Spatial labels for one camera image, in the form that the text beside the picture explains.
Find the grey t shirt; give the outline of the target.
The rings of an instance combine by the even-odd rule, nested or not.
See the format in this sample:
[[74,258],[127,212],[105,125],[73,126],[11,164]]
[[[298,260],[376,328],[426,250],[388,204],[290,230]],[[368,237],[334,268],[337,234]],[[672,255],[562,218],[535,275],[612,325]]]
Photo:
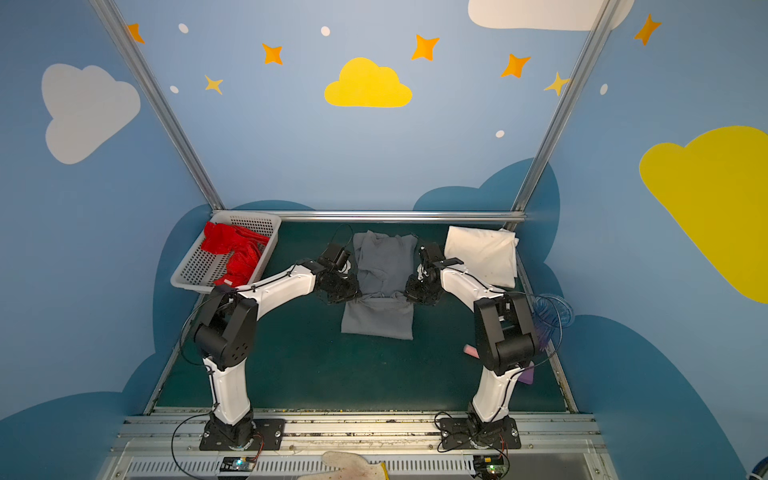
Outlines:
[[415,272],[413,235],[367,231],[353,237],[361,296],[345,305],[341,331],[397,340],[413,338],[414,306],[405,296]]

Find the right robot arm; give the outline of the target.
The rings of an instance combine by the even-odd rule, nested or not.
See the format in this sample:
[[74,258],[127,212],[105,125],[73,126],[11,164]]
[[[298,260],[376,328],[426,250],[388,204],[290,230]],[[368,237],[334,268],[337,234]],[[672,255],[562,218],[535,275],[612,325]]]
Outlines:
[[475,349],[482,364],[479,387],[467,416],[437,416],[439,449],[518,448],[509,403],[519,377],[539,351],[525,295],[484,282],[460,259],[445,257],[436,243],[422,245],[418,252],[420,265],[407,280],[407,300],[434,305],[445,293],[459,299],[474,315]]

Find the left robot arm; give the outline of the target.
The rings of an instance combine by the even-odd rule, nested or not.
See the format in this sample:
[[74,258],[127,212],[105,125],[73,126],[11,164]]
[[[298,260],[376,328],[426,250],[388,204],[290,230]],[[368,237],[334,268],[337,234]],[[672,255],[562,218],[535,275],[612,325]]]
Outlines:
[[272,310],[313,292],[332,303],[361,296],[351,272],[351,252],[330,244],[316,259],[302,260],[258,282],[217,286],[200,310],[193,340],[206,368],[213,406],[205,424],[202,451],[276,451],[285,421],[257,419],[247,392],[246,361],[259,320]]

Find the folded white t shirt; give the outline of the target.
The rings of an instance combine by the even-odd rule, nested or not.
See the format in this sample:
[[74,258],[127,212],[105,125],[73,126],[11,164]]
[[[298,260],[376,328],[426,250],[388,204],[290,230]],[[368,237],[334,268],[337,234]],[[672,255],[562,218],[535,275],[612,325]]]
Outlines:
[[504,229],[450,226],[444,255],[461,260],[473,275],[485,283],[514,288],[518,242],[514,232]]

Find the red t shirt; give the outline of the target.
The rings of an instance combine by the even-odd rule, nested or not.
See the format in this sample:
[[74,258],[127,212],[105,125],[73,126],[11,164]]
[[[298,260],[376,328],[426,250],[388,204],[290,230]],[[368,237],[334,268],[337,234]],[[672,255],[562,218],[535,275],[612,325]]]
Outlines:
[[250,282],[269,237],[245,227],[207,222],[201,249],[214,255],[227,255],[226,272],[214,281],[215,285],[238,287]]

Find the white plastic laundry basket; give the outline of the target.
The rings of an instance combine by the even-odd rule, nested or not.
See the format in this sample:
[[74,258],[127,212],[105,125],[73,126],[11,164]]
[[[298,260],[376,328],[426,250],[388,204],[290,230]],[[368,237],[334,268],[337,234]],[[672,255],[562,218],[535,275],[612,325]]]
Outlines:
[[[269,262],[276,245],[281,219],[275,215],[253,211],[219,211],[210,221],[227,225],[245,227],[253,232],[270,238],[262,258],[250,278],[250,283],[259,280]],[[217,286],[214,281],[226,272],[227,255],[214,255],[201,249],[203,232],[176,268],[171,284],[177,288],[208,294]]]

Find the right circuit board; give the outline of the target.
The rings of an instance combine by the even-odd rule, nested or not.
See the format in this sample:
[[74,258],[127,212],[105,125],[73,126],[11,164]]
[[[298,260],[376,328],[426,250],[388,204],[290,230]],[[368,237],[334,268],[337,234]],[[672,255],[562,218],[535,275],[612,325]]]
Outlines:
[[500,480],[508,471],[504,459],[499,456],[474,456],[472,466],[474,469],[472,478],[479,480]]

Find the circuit board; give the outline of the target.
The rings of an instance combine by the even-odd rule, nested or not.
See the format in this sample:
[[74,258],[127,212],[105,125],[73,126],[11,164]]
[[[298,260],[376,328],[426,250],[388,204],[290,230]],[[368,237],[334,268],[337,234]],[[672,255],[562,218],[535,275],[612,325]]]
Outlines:
[[220,474],[250,474],[255,469],[255,457],[224,457],[220,467]]
[[504,459],[499,456],[474,456],[472,466],[474,469],[472,478],[479,480],[500,480],[508,471]]

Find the white work glove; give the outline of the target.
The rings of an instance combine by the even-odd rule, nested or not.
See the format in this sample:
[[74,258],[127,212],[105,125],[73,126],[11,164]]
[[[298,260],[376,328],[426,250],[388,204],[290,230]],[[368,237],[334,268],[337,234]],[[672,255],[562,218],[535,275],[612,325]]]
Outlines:
[[384,463],[369,463],[364,457],[339,451],[328,451],[321,456],[322,463],[331,468],[322,472],[298,477],[298,480],[389,480]]

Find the left circuit board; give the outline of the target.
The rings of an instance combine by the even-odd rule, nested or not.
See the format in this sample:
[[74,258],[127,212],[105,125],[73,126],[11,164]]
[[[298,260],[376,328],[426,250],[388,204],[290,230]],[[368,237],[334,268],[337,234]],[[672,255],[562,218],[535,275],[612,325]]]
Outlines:
[[220,474],[250,474],[255,469],[255,457],[224,457],[220,467]]

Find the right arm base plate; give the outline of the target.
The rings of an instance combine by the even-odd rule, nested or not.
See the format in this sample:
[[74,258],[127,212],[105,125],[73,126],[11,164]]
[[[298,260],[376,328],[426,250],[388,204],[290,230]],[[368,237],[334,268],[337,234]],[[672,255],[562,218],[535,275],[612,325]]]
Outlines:
[[471,449],[506,452],[521,447],[517,424],[511,417],[483,423],[475,417],[443,416],[435,420],[435,426],[440,435],[440,453]]

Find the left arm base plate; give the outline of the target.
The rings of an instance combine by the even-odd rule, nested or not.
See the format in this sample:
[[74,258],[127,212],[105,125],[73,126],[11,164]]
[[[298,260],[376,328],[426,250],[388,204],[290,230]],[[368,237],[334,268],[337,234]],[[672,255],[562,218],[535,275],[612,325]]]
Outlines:
[[200,451],[276,451],[282,443],[283,419],[253,419],[244,417],[229,425],[213,416],[205,425],[199,444]]

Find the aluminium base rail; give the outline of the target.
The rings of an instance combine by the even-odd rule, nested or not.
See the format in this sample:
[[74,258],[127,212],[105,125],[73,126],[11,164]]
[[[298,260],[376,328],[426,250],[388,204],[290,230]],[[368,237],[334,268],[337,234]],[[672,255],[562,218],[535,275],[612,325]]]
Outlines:
[[[283,419],[276,451],[200,451],[206,414],[170,409],[125,419],[98,474],[101,479],[295,479],[327,472],[321,456],[349,452],[384,463],[392,479],[473,479],[473,457],[502,457],[502,479],[615,479],[596,420],[585,414],[514,412],[521,447],[437,450],[439,414],[417,412],[258,411]],[[255,457],[250,474],[220,474],[224,457]]]

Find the right aluminium frame post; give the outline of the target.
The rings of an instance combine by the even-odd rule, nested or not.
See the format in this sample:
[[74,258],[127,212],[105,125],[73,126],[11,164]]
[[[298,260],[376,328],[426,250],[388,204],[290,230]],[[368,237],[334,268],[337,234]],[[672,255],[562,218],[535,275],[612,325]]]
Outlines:
[[619,0],[604,1],[598,11],[596,20],[571,72],[571,79],[565,87],[565,92],[560,95],[560,100],[542,143],[515,197],[511,212],[515,218],[519,218],[520,222],[525,216],[527,206],[607,43],[613,30],[613,21],[618,17],[621,4],[622,2]]

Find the aluminium frame post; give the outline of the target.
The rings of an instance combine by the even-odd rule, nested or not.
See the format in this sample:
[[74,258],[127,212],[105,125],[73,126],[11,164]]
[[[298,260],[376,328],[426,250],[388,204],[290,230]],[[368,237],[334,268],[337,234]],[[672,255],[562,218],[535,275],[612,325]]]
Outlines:
[[565,92],[560,95],[560,100],[542,143],[515,197],[511,212],[515,218],[519,218],[520,222],[525,216],[527,206],[607,43],[613,30],[613,21],[618,17],[621,4],[622,2],[619,0],[604,1],[598,11],[596,20],[571,72],[571,79],[565,87]]
[[116,2],[91,0],[90,5],[140,85],[147,101],[208,205],[214,211],[225,210],[226,207],[222,198],[173,112],[148,62],[141,53],[139,43],[130,34],[128,25],[125,23]]

